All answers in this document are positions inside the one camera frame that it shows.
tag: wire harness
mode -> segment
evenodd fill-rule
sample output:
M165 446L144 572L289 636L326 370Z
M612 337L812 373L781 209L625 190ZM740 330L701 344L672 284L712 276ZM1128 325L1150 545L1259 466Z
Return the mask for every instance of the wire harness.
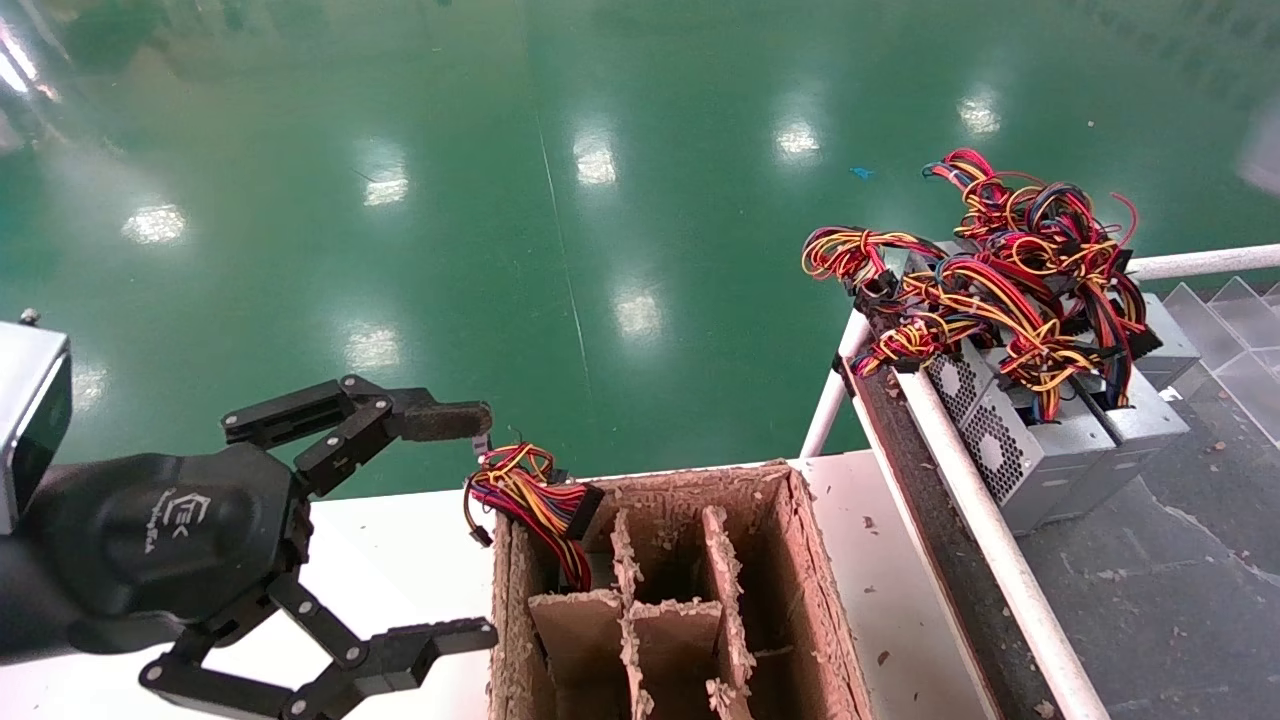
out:
M1125 245L1138 228L1133 204L1112 193L1132 218L1117 238L1121 227L1102 224L1079 187L996 172L975 150L955 150L923 174L960 191L966 210L955 236L965 252L860 227L819 228L805 241L809 275L837 278L868 319L891 320L851 369L863 377L886 365L915 372L956 352L964 338L993 347L1007 337L1000 369L1036 395L1034 421L1053 421L1062 383L1083 373L1105 379L1103 406L1124 407L1133 361L1161 345L1124 272ZM1011 179L1027 184L1011 187ZM901 278L884 263L884 249L910 254ZM1089 342L1079 340L1085 332Z
M580 541L603 498L604 491L572 482L566 470L556 468L550 452L520 442L480 456L480 469L463 484L462 514L471 537L484 547L492 546L493 538L472 518L472 500L524 524L556 553L566 584L585 592L591 589L591 569Z

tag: white table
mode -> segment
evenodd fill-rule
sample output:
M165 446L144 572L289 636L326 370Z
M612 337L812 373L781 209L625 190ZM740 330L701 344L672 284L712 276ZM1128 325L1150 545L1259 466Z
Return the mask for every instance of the white table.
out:
M872 451L792 465L817 497L818 524L878 720L995 719L956 619L924 561L920 537ZM453 491L316 503L303 584L361 637L394 625L488 616L493 555L467 537L461 502L461 491ZM161 650L0 667L0 717L209 717L138 687L138 671ZM879 664L883 651L890 656ZM244 641L214 651L206 666L297 687L326 661L276 614ZM422 689L371 698L348 717L481 720L488 680L488 653L445 657Z

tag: cardboard divider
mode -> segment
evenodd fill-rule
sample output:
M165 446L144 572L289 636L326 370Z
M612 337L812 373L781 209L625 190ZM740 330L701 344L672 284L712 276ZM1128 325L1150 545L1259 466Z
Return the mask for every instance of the cardboard divider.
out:
M547 652L554 678L556 716L595 720L628 712L622 648L622 597L613 591L539 594L529 598L529 614Z
M724 607L724 621L717 638L717 660L719 679L723 687L714 692L723 696L726 691L745 698L746 680L755 667L755 657L746 650L746 629L742 628L742 615L739 611L737 597L742 594L739 573L742 564L733 551L733 543L724 532L727 514L723 507L703 507L703 543L707 548L707 584L712 597Z
M609 533L609 546L613 548L613 574L618 582L622 602L630 606L636 598L636 584L644 580L636 564L635 548L631 546L631 528L626 509L618 510L613 518L613 532Z
M664 601L630 610L652 720L714 720L705 684L716 675L719 602Z

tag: power supply fan grille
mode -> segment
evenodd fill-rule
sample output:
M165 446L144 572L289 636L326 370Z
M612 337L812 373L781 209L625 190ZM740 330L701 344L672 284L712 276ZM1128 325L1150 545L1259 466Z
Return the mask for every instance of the power supply fan grille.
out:
M934 389L942 398L942 406L947 409L947 415L951 415L951 420L956 423L964 420L965 413L978 400L978 388L975 387L978 375L973 368L963 359L941 356L929 363L927 370Z
M1023 479L1023 451L991 405L979 405L964 432L973 464L996 502L1014 495Z

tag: green epoxy floor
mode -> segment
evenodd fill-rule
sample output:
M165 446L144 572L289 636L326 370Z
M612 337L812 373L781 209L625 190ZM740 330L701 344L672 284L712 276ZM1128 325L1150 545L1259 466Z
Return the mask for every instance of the green epoxy floor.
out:
M847 313L800 272L803 238L945 237L959 199L919 167L959 145L1115 219L1124 192L1139 252L1280 227L1234 173L1280 92L1265 0L3 0L0 19L24 88L0 85L0 310L73 336L64 461L212 451L227 410L347 370L485 398L579 475L795 455ZM863 442L844 418L832 447ZM394 446L340 495L457 487L468 455Z

